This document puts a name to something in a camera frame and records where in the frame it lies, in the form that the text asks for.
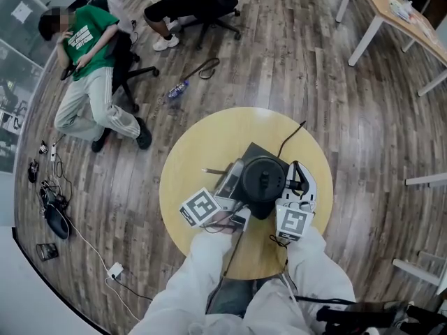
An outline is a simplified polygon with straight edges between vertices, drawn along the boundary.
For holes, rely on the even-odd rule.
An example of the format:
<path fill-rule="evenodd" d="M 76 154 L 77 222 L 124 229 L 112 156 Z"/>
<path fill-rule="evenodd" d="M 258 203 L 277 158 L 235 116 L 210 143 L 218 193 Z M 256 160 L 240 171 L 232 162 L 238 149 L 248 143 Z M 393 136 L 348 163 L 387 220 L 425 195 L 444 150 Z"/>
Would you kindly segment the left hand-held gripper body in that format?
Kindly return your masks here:
<path fill-rule="evenodd" d="M 179 207 L 179 212 L 192 228 L 209 233 L 245 232 L 251 217 L 248 206 L 231 198 L 211 194 L 201 188 Z"/>

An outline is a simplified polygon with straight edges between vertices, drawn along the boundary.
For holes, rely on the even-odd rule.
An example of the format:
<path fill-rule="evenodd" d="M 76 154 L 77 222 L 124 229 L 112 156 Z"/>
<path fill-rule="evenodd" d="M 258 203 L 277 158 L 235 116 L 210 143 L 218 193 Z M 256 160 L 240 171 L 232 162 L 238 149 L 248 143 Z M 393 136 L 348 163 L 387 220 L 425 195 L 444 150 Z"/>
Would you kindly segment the black equipment pack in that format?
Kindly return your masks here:
<path fill-rule="evenodd" d="M 345 303 L 344 310 L 322 307 L 316 320 L 323 335 L 372 335 L 378 329 L 398 329 L 404 335 L 447 335 L 447 316 L 411 303 Z"/>

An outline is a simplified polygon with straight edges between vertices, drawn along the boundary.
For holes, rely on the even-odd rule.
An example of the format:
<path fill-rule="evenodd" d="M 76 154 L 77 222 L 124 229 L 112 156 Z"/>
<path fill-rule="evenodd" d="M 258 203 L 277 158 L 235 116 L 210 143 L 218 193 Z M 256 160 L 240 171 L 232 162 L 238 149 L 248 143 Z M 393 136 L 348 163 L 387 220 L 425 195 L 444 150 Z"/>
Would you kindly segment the black round pot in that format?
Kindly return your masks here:
<path fill-rule="evenodd" d="M 68 223 L 64 210 L 54 202 L 49 202 L 45 206 L 45 220 L 51 231 L 60 239 L 67 240 L 71 234 L 71 227 Z"/>

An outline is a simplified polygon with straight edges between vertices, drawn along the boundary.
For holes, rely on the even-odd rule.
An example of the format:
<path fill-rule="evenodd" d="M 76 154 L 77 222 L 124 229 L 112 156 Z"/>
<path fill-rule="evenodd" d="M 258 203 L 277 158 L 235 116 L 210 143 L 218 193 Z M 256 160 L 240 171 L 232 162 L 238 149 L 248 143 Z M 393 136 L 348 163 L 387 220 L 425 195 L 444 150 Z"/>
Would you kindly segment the person's right forearm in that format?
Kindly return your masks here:
<path fill-rule="evenodd" d="M 325 253 L 326 242 L 311 226 L 304 237 L 288 245 L 288 273 L 299 296 L 354 302 L 353 285 L 345 271 Z"/>

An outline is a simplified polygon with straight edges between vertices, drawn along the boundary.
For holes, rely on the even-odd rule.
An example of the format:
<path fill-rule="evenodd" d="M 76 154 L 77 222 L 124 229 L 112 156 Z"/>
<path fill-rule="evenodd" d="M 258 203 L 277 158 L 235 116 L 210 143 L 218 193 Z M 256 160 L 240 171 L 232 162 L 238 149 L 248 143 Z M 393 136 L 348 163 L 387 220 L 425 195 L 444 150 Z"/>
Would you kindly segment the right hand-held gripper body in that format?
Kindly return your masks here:
<path fill-rule="evenodd" d="M 303 201 L 300 194 L 294 193 L 292 202 L 275 202 L 276 237 L 297 241 L 302 238 L 310 227 L 316 209 L 316 201 Z"/>

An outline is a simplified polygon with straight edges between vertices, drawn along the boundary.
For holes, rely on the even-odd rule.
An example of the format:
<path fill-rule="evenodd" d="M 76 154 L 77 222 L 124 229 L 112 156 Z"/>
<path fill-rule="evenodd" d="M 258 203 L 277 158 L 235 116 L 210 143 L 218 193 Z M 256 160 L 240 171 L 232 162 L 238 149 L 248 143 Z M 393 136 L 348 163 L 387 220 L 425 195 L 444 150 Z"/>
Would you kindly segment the white table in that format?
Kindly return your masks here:
<path fill-rule="evenodd" d="M 405 179 L 405 186 L 413 185 L 428 185 L 429 188 L 438 186 L 447 186 L 447 172 L 440 174 L 432 174 L 424 177 L 414 177 L 410 179 Z M 411 264 L 400 259 L 395 258 L 393 260 L 393 265 L 406 273 L 419 278 L 422 281 L 426 281 L 432 285 L 437 286 L 436 295 L 440 295 L 444 290 L 447 290 L 447 258 L 441 258 L 430 253 L 421 251 L 419 255 L 425 256 L 433 261 L 442 262 L 441 274 L 437 276 L 436 274 L 425 271 L 424 269 L 418 267 L 417 265 Z"/>

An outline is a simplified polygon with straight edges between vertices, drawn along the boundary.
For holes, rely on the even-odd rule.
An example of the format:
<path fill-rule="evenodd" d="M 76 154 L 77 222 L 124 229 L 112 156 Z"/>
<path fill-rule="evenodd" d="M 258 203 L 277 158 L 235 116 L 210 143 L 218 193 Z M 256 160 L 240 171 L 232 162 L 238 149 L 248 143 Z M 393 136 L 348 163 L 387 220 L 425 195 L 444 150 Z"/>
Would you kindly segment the person's left forearm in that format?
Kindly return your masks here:
<path fill-rule="evenodd" d="M 232 236 L 201 232 L 191 243 L 182 266 L 155 296 L 129 335 L 199 334 L 205 325 L 207 300 L 217 287 Z"/>

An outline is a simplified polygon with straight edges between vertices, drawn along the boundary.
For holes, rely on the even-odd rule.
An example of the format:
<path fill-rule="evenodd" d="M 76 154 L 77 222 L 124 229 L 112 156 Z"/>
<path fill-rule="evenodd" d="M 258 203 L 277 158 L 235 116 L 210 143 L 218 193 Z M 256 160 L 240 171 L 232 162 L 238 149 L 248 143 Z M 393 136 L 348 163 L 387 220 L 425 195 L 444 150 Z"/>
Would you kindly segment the dark square kettle base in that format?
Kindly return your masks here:
<path fill-rule="evenodd" d="M 257 145 L 256 143 L 252 142 L 248 147 L 245 153 L 242 155 L 242 160 L 245 163 L 248 163 L 251 159 L 255 159 L 261 156 L 265 156 L 268 158 L 272 158 L 275 161 L 277 161 L 282 169 L 284 170 L 285 174 L 287 174 L 289 169 L 289 164 L 281 160 L 279 157 L 276 157 L 274 154 L 270 153 L 266 149 L 262 148 L 261 146 Z"/>

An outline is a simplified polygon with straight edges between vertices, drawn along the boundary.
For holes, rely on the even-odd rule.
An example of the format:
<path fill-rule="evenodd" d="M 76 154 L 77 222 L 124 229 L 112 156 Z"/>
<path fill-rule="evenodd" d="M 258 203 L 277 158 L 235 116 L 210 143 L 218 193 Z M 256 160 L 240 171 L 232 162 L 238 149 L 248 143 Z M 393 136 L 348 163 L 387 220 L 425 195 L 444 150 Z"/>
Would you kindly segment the black electric kettle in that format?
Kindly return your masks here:
<path fill-rule="evenodd" d="M 221 178 L 225 170 L 204 171 Z M 261 156 L 244 163 L 242 175 L 231 199 L 245 203 L 252 216 L 263 220 L 271 214 L 285 184 L 286 174 L 280 164 L 272 158 Z"/>

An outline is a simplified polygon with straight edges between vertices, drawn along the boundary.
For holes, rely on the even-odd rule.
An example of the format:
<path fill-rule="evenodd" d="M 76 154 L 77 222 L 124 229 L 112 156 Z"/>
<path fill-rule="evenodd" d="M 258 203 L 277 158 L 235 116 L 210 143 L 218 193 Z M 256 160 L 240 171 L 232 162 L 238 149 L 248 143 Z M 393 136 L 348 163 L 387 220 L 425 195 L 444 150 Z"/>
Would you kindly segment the yellow round table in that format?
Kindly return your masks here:
<path fill-rule="evenodd" d="M 163 167 L 159 188 L 165 227 L 183 254 L 198 233 L 179 212 L 179 207 L 201 188 L 214 189 L 218 177 L 203 170 L 224 170 L 256 143 L 286 163 L 301 162 L 317 183 L 315 217 L 312 225 L 324 232 L 333 203 L 332 175 L 316 140 L 298 122 L 278 112 L 259 107 L 235 107 L 211 114 L 195 123 L 175 143 Z M 281 273 L 286 250 L 276 245 L 275 219 L 251 218 L 236 252 L 226 256 L 227 277 L 266 278 Z"/>

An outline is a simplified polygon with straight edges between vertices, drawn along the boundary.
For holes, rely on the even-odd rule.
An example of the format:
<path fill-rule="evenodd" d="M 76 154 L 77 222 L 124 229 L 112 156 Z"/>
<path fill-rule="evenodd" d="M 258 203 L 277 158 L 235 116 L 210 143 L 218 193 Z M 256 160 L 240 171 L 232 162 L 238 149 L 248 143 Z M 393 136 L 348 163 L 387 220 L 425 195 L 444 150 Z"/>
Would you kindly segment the white paper sign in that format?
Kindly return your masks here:
<path fill-rule="evenodd" d="M 22 24 L 25 23 L 25 21 L 27 20 L 28 16 L 30 16 L 30 14 L 32 14 L 32 9 L 30 9 L 30 7 L 24 3 L 23 1 L 19 2 L 19 4 L 15 7 L 15 9 L 11 12 L 11 15 L 18 20 L 19 22 L 21 22 Z"/>

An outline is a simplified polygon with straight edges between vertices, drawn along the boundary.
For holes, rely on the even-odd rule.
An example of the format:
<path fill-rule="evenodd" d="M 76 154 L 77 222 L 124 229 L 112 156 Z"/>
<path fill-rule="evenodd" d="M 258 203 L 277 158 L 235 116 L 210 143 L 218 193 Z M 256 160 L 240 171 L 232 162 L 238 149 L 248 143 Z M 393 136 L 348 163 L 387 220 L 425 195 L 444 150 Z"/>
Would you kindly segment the black mesh cup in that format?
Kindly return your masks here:
<path fill-rule="evenodd" d="M 55 259 L 59 257 L 59 252 L 57 250 L 56 244 L 37 244 L 36 252 L 38 254 L 39 259 L 42 262 L 46 262 L 51 259 Z"/>

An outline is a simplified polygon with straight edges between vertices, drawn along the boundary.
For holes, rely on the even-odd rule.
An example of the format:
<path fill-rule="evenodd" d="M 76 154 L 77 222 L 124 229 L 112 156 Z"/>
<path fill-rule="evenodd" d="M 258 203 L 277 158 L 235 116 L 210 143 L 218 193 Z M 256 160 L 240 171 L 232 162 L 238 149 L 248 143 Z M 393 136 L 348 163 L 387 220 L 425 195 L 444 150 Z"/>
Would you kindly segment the purple plastic bottle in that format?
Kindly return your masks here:
<path fill-rule="evenodd" d="M 179 82 L 168 92 L 167 97 L 170 99 L 174 99 L 181 96 L 186 91 L 188 86 L 189 86 L 188 80 L 183 80 Z"/>

